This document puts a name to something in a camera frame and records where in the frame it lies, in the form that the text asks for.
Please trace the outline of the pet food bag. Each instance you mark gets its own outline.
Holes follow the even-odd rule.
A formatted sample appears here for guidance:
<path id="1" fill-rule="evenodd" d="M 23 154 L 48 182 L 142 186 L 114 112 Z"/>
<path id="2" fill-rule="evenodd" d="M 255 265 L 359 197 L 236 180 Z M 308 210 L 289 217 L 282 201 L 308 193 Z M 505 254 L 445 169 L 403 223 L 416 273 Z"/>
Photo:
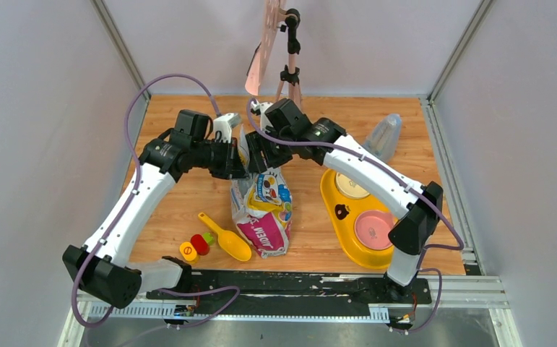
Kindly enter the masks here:
<path id="1" fill-rule="evenodd" d="M 237 232 L 260 257 L 287 253 L 293 199 L 280 168 L 248 173 L 244 179 L 232 180 L 230 203 Z"/>

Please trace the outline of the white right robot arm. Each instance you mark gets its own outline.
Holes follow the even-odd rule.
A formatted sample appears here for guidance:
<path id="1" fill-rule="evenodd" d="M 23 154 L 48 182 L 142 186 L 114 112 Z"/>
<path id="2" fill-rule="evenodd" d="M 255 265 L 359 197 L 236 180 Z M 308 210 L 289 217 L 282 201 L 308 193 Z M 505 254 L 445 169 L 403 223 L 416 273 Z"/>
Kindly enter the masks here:
<path id="1" fill-rule="evenodd" d="M 269 106 L 250 98 L 246 111 L 248 117 L 258 113 L 269 122 L 268 130 L 258 125 L 254 129 L 271 150 L 286 156 L 298 155 L 348 177 L 397 218 L 389 232 L 394 251 L 384 291 L 397 302 L 410 296 L 428 240 L 445 219 L 442 187 L 433 181 L 422 184 L 402 175 L 365 150 L 338 123 L 327 117 L 310 120 L 289 98 Z"/>

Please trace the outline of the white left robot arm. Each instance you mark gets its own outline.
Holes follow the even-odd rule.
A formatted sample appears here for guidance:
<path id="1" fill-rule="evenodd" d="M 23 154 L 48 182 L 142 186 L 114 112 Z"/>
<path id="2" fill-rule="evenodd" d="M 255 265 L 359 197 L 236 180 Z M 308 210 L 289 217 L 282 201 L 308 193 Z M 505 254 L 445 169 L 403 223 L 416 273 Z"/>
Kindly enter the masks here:
<path id="1" fill-rule="evenodd" d="M 140 293 L 165 288 L 186 298 L 193 279 L 190 267 L 175 257 L 131 263 L 131 251 L 160 201 L 193 168 L 207 169 L 216 179 L 243 179 L 247 173 L 232 131 L 241 124 L 238 113 L 210 116 L 191 110 L 178 113 L 175 125 L 149 141 L 139 167 L 108 217 L 80 247 L 70 245 L 64 265 L 82 290 L 111 307 L 123 309 Z"/>

